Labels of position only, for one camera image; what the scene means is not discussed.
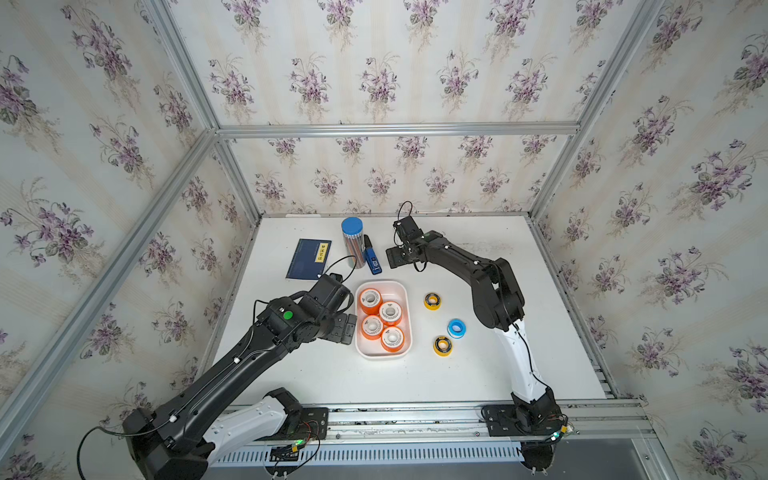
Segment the orange sealing tape roll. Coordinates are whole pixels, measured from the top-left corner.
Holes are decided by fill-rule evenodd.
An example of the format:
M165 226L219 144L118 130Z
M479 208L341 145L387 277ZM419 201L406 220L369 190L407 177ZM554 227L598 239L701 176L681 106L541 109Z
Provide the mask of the orange sealing tape roll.
M398 352L405 343L405 334L397 326L387 327L382 332L380 343L385 351L389 353Z
M378 316L386 327L397 326L403 317L403 310L395 301L382 302L379 306Z
M367 288L361 291L358 296L359 308L366 315L377 315L381 304L381 293L375 288Z
M367 340L379 340L383 330L384 323L378 315L369 315L361 322L360 331Z

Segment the white plastic storage box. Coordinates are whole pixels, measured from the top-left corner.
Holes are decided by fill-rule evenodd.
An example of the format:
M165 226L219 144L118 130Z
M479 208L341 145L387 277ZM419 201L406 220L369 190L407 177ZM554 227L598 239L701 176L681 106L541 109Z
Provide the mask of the white plastic storage box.
M405 287L393 280L362 283L355 294L355 347L370 360L402 357L413 345Z

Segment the small yellow-black tape roll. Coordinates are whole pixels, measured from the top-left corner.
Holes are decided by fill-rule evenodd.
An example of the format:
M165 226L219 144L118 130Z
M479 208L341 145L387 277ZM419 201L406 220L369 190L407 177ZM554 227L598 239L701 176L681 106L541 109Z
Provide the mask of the small yellow-black tape roll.
M434 339L433 350L440 357L448 357L453 352L453 342L449 337L438 336Z
M436 292L430 292L424 297L424 306L429 311L437 311L442 306L442 297Z

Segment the blue-centred orange tape roll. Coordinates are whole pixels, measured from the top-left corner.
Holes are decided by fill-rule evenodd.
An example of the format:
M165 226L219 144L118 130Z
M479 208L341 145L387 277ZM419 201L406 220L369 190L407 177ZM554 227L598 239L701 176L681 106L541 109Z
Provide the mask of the blue-centred orange tape roll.
M460 319L452 319L448 323L447 333L453 339L461 339L466 335L466 325Z

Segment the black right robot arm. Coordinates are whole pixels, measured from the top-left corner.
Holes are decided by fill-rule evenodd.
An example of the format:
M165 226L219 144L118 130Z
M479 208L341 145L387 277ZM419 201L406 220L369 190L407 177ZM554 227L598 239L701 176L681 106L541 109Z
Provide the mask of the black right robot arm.
M434 264L454 274L469 286L476 318L498 334L511 374L513 410L494 420L527 435L560 439L568 420L535 365L523 325L524 295L509 262L475 255L434 230L424 232L411 217L396 221L394 230L396 245L386 250L389 266Z

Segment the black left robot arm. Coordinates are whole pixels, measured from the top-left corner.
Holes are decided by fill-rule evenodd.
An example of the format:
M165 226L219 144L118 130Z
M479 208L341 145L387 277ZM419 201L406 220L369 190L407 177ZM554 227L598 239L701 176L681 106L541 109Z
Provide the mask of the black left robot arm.
M254 310L243 337L189 387L154 410L137 408L122 423L128 451L146 479L200 479L223 441L214 422L240 394L289 353L316 339L350 344L353 295L339 274L307 291Z

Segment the blue stapler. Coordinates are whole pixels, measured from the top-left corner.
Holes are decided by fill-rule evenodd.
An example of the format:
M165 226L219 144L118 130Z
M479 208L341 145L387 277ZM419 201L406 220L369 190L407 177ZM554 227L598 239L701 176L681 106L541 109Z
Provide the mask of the blue stapler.
M373 244L370 240L370 237L365 234L363 236L363 242L364 242L364 250L363 255L366 260L366 263L370 269L370 272L372 275L379 275L382 273L382 267L378 260L378 257L375 253L375 250L373 248Z

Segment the blue-lidded pencil tube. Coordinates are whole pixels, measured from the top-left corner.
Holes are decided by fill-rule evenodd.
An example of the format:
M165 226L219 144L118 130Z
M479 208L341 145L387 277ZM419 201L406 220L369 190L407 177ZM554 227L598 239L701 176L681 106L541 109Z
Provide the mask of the blue-lidded pencil tube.
M341 231L347 252L356 269L365 266L363 221L358 217L347 217L341 223Z

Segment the dark blue book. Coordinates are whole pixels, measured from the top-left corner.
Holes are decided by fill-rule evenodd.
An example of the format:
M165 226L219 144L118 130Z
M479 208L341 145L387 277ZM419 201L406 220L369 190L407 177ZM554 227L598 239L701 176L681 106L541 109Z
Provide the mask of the dark blue book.
M293 280L309 281L319 279L325 271L331 246L331 240L299 239L286 277Z

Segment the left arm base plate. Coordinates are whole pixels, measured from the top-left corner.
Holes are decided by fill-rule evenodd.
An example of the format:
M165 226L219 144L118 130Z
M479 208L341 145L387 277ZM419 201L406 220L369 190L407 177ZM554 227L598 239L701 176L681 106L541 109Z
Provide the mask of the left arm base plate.
M301 413L290 414L276 433L256 437L255 441L325 440L329 413L325 407L303 407Z

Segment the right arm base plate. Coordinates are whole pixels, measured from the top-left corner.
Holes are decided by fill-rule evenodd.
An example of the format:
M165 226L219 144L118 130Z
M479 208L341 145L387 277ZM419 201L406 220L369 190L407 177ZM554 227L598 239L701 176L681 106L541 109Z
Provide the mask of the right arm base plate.
M547 399L532 404L490 404L480 410L491 437L546 437L559 439L568 431L560 407Z

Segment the aluminium front rail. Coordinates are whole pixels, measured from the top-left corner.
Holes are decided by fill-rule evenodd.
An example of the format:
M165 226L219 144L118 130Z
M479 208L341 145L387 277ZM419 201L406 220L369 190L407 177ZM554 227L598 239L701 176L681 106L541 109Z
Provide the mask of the aluminium front rail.
M306 404L330 410L324 445L355 443L413 443L462 441L546 441L546 437L491 437L480 410L502 401L448 401L415 403ZM640 439L656 434L638 400L561 399L569 430L565 440ZM291 441L255 441L249 444L281 445Z

